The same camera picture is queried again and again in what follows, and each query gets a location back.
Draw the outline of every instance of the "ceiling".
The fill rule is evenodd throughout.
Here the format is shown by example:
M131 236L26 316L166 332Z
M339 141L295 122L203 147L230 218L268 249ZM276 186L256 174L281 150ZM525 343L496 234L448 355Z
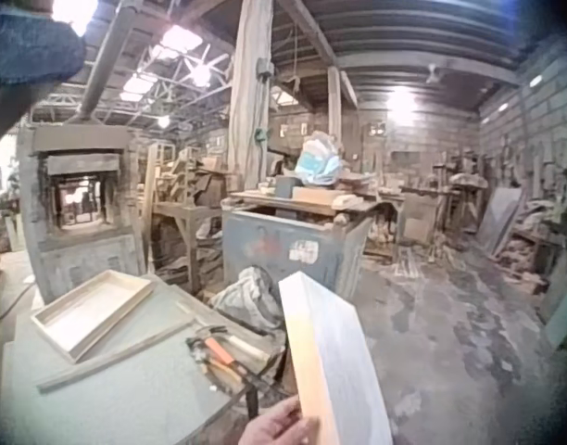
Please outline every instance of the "ceiling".
M150 133L194 131L220 125L227 117L228 68L234 49L242 0L146 0L120 59L107 82L95 116L107 124L131 125ZM327 102L327 66L315 35L321 32L344 70L360 106L384 107L398 86L416 100L462 110L476 110L502 84L516 82L514 72L536 39L525 33L513 0L275 0L272 60L282 88L298 76L300 103L322 107ZM64 121L81 102L92 65L115 14L117 0L100 0L84 35L87 64L56 89L33 112L36 121ZM305 13L318 32L291 19L290 7ZM204 38L184 60L150 60L148 50L172 23L181 23ZM214 63L207 87L195 87L189 65ZM430 66L436 80L427 82ZM140 102L120 100L135 70L144 68L160 79ZM170 115L166 130L157 117Z

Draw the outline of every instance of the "orange handle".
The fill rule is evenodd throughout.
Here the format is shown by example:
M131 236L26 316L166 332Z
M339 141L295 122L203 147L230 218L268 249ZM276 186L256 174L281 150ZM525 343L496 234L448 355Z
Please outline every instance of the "orange handle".
M230 352L225 350L215 338L207 338L205 343L206 346L210 348L225 364L230 365L235 362L234 357L230 355Z

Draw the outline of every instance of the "wooden tray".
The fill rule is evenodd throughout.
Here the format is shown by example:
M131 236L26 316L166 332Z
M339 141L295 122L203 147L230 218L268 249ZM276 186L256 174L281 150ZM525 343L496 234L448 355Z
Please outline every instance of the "wooden tray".
M32 316L44 337L76 363L152 291L152 282L105 271Z

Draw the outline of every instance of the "hand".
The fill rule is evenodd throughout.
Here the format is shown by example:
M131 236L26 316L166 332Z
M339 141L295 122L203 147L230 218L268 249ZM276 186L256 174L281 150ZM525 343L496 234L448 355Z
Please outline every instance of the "hand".
M316 419L301 417L300 400L294 396L251 421L238 445L300 445L317 427Z

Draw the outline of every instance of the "pipe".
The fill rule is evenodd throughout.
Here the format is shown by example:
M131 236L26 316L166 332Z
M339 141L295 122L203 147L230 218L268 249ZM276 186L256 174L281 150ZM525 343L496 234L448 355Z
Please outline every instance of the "pipe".
M123 0L115 18L108 28L105 40L100 46L96 62L90 73L90 79L83 94L82 105L76 116L70 121L91 121L92 113L95 111L100 97L105 91L108 78L119 59L120 53L127 42L132 30L135 18L142 8L144 0Z

